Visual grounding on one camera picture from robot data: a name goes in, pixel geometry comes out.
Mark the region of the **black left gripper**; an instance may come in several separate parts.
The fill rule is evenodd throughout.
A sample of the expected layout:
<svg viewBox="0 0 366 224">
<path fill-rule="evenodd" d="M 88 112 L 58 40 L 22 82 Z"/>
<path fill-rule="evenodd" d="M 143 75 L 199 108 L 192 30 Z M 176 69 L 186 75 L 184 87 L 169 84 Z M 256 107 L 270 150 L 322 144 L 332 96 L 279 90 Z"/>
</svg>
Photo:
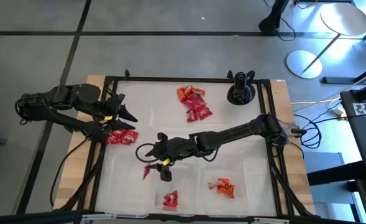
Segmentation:
<svg viewBox="0 0 366 224">
<path fill-rule="evenodd" d="M 128 112 L 126 106 L 121 105 L 123 100 L 124 94 L 113 94 L 102 104 L 101 111 L 104 115 L 104 121 L 111 121 L 112 119 L 115 119 L 120 109 L 120 118 L 135 123 L 138 122 L 138 119 Z M 134 126 L 124 123 L 119 119 L 110 122 L 109 127 L 112 131 L 135 129 Z"/>
</svg>

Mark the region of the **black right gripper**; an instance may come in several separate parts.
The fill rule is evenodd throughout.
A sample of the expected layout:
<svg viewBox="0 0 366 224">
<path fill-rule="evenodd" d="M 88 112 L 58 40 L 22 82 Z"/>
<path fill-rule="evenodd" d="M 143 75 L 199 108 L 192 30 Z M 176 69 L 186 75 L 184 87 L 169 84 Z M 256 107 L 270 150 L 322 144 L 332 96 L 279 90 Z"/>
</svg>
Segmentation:
<svg viewBox="0 0 366 224">
<path fill-rule="evenodd" d="M 198 145 L 190 139 L 169 139 L 164 133 L 157 134 L 158 142 L 152 149 L 146 153 L 146 157 L 154 156 L 154 158 L 162 161 L 164 164 L 172 164 L 188 157 L 193 157 L 198 149 Z M 152 169 L 160 173 L 160 179 L 164 182 L 172 181 L 172 173 L 169 165 L 153 164 Z"/>
</svg>

